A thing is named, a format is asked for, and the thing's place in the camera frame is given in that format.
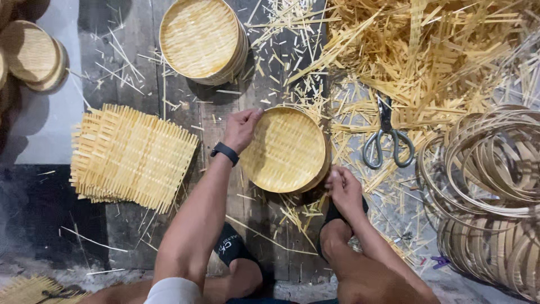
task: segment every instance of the black wristwatch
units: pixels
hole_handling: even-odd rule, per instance
[[[236,166],[236,163],[238,163],[240,160],[238,154],[236,154],[233,149],[227,147],[222,142],[218,142],[218,144],[215,145],[214,149],[212,149],[212,153],[210,153],[210,156],[214,157],[217,153],[222,153],[227,156],[233,162],[233,167]]]

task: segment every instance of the leg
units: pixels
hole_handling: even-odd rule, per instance
[[[233,260],[229,268],[230,275],[206,278],[203,297],[207,303],[223,304],[232,298],[249,296],[262,284],[261,270],[251,260]],[[151,286],[152,281],[143,281],[105,288],[79,304],[143,304]]]
[[[152,287],[152,281],[104,288],[84,298],[79,304],[143,304]]]
[[[405,279],[382,263],[354,252],[348,245],[349,225],[332,220],[321,231],[321,249],[336,272],[337,298],[343,303],[421,303],[423,299]]]
[[[233,260],[229,268],[230,275],[206,278],[203,297],[208,303],[218,304],[233,298],[244,298],[262,284],[261,270],[251,260]]]

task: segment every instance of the woven bamboo tray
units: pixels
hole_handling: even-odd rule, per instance
[[[315,187],[329,168],[329,149],[317,124],[302,111],[266,110],[240,163],[260,188],[304,192]]]
[[[5,60],[4,51],[0,49],[0,90],[8,79],[8,62]]]
[[[56,66],[54,73],[52,73],[51,76],[47,77],[46,79],[39,82],[26,82],[26,85],[34,91],[44,92],[54,90],[61,84],[64,76],[66,75],[68,52],[60,41],[56,40],[55,38],[53,38],[53,41],[55,43],[58,56],[58,65]]]
[[[220,85],[246,63],[248,39],[222,0],[180,0],[163,16],[159,43],[167,63],[196,82]]]
[[[55,43],[43,29],[23,20],[11,22],[0,34],[9,71],[25,82],[51,76],[58,65]]]

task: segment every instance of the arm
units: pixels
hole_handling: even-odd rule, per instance
[[[343,167],[334,167],[326,182],[340,213],[349,222],[366,257],[384,264],[402,276],[418,293],[432,303],[438,303],[431,288],[394,252],[391,246],[369,223],[362,207],[362,185]]]
[[[229,116],[224,144],[240,155],[251,142],[262,113],[262,109],[251,109]],[[208,259],[225,221],[231,170],[231,160],[218,153],[165,233],[152,284],[167,277],[183,277],[203,291]]]

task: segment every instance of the woven bamboo mat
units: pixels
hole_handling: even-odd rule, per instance
[[[11,280],[12,284],[0,290],[0,304],[75,304],[89,295],[73,290],[64,291],[62,285],[48,277],[33,276],[27,279],[18,276]],[[62,298],[48,299],[49,295]]]
[[[103,105],[85,113],[71,161],[71,182],[92,202],[133,201],[168,211],[199,142],[157,116]]]

